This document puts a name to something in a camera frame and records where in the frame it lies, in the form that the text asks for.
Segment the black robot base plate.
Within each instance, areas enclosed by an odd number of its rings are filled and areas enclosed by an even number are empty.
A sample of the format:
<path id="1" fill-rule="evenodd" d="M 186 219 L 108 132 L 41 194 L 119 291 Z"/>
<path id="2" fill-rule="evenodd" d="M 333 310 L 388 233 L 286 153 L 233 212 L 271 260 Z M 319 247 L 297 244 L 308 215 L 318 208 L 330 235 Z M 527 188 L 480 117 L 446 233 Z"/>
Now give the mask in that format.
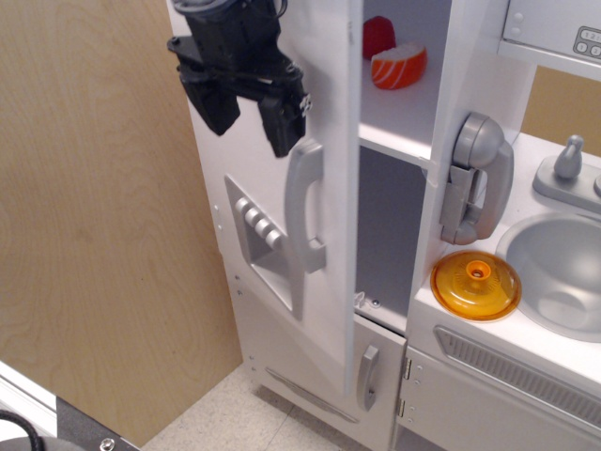
<path id="1" fill-rule="evenodd" d="M 61 397 L 56 398 L 57 438 L 74 443 L 84 450 L 138 451 L 139 448 L 118 433 L 75 408 Z"/>

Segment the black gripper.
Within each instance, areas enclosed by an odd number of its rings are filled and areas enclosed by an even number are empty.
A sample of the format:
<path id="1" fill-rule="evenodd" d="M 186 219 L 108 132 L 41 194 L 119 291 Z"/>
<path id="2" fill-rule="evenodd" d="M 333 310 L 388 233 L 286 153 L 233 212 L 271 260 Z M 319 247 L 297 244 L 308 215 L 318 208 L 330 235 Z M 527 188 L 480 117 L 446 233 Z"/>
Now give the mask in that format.
<path id="1" fill-rule="evenodd" d="M 258 102 L 276 158 L 306 133 L 308 94 L 302 69 L 278 47 L 287 2 L 174 1 L 190 34 L 173 37 L 188 99 L 208 128 L 224 135 L 239 118 L 237 97 Z"/>

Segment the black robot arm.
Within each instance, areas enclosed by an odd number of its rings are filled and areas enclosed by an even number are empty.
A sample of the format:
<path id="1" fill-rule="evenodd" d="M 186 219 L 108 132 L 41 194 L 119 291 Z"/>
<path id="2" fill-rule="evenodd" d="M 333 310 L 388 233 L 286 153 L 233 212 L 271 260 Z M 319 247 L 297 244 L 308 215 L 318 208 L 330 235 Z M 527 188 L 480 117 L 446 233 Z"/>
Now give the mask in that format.
<path id="1" fill-rule="evenodd" d="M 287 3 L 176 1 L 191 33 L 174 36 L 179 80 L 208 128 L 224 135 L 239 118 L 238 99 L 255 101 L 265 135 L 284 158 L 306 132 L 311 100 L 301 68 L 278 47 Z"/>

